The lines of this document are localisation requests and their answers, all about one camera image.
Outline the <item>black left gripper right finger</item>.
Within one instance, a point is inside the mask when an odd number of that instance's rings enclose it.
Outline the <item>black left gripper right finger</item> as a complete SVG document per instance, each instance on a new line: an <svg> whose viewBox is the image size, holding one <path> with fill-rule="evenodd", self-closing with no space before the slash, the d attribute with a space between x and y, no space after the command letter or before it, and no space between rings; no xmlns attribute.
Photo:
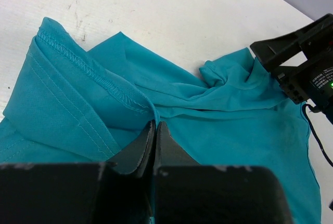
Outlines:
<svg viewBox="0 0 333 224"><path fill-rule="evenodd" d="M156 135L155 168L161 166L199 166L171 136L166 122L160 122Z"/></svg>

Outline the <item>teal t shirt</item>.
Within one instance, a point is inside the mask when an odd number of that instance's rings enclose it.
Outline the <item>teal t shirt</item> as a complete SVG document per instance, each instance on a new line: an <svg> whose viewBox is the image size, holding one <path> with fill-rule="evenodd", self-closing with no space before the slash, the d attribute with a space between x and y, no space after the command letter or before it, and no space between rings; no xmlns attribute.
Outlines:
<svg viewBox="0 0 333 224"><path fill-rule="evenodd" d="M165 121L200 164L269 168L294 222L320 223L301 107L246 48L199 71L195 77L122 33L85 51L44 18L3 113L1 161L105 161L148 121Z"/></svg>

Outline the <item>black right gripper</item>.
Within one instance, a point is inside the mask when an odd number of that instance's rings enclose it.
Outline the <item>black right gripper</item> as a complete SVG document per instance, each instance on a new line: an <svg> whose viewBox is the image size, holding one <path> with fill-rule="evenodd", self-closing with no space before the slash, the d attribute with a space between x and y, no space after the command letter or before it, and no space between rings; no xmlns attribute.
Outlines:
<svg viewBox="0 0 333 224"><path fill-rule="evenodd" d="M261 65L296 97L311 99L313 112L332 122L332 14L289 34L256 41L251 50Z"/></svg>

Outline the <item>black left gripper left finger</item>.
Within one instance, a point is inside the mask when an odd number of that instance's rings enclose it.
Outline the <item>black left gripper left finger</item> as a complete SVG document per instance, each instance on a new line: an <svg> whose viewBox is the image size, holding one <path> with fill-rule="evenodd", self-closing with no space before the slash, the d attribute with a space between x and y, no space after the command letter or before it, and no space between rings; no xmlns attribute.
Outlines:
<svg viewBox="0 0 333 224"><path fill-rule="evenodd" d="M155 150L156 121L149 121L141 133L122 151L108 160L119 175L141 178Z"/></svg>

